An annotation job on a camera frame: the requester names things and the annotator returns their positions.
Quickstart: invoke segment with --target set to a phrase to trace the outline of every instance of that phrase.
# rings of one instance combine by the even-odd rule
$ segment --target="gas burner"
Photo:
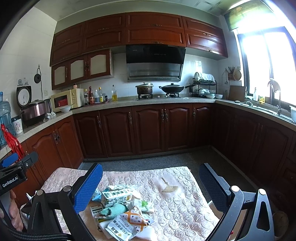
[[[152,99],[153,98],[153,94],[151,95],[138,95],[138,99]]]
[[[166,98],[180,98],[179,93],[178,94],[165,94]]]

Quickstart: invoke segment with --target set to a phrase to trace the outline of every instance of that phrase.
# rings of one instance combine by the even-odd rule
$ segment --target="range hood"
[[[181,79],[185,47],[126,45],[128,79]]]

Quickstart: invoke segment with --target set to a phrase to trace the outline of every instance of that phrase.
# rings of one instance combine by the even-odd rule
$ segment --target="red ribbon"
[[[7,142],[7,145],[11,148],[12,153],[17,153],[19,158],[18,161],[25,157],[24,150],[16,137],[14,137],[5,127],[4,124],[1,124],[1,130],[4,135],[4,139]]]

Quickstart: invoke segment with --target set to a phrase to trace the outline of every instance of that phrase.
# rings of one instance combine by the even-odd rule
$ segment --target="microwave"
[[[71,109],[84,105],[84,89],[72,89],[51,96],[52,110],[60,111],[60,107],[72,105]]]

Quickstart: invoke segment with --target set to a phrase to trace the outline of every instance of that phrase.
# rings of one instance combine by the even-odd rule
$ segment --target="kitchen countertop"
[[[73,114],[84,113],[88,111],[95,111],[95,110],[103,110],[103,109],[110,109],[116,107],[126,107],[126,106],[136,106],[136,105],[146,105],[146,104],[169,104],[169,103],[217,103],[222,104],[230,107],[235,107],[244,111],[248,111],[250,113],[260,115],[267,119],[273,120],[285,127],[290,128],[293,131],[296,131],[296,124],[291,123],[287,120],[283,120],[280,117],[267,113],[263,110],[256,110],[250,108],[248,106],[244,106],[241,104],[236,104],[234,101],[230,100],[218,100],[218,99],[205,99],[205,98],[195,98],[195,97],[180,97],[180,98],[156,98],[156,99],[145,99],[145,100],[119,100],[116,102],[108,102],[105,104],[98,104],[98,105],[90,105],[85,107],[80,107],[77,109],[73,109],[67,113],[58,113],[57,116],[53,119],[46,119],[43,123],[36,124],[34,126],[24,128],[23,132],[17,135],[17,139],[20,143],[25,141],[26,139],[30,138],[34,134],[42,131],[43,129],[47,128],[48,126],[68,117]],[[11,149],[8,146],[4,146],[0,150],[0,159],[3,158]]]

